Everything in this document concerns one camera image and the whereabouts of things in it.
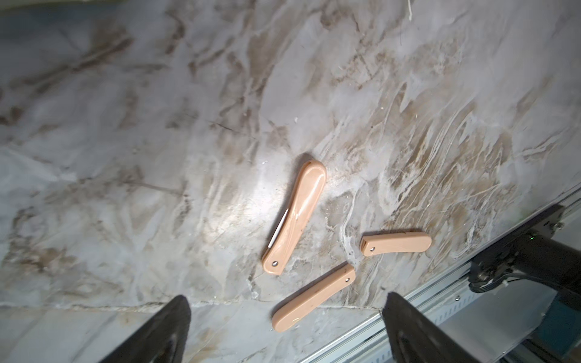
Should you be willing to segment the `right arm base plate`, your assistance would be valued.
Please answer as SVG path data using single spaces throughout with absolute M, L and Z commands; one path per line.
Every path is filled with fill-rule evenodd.
M 564 305 L 580 311 L 580 252 L 552 239 L 565 210 L 548 207 L 476 255 L 470 290 L 486 293 L 511 278 L 524 279 L 552 288 Z

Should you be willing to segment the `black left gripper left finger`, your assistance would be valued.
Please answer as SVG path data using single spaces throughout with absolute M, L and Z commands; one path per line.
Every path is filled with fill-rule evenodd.
M 174 297 L 103 362 L 181 362 L 192 312 L 183 295 Z

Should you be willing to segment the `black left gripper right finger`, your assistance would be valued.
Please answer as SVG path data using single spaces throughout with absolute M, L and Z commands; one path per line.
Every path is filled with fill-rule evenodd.
M 398 293 L 388 293 L 381 314 L 396 362 L 478 363 Z

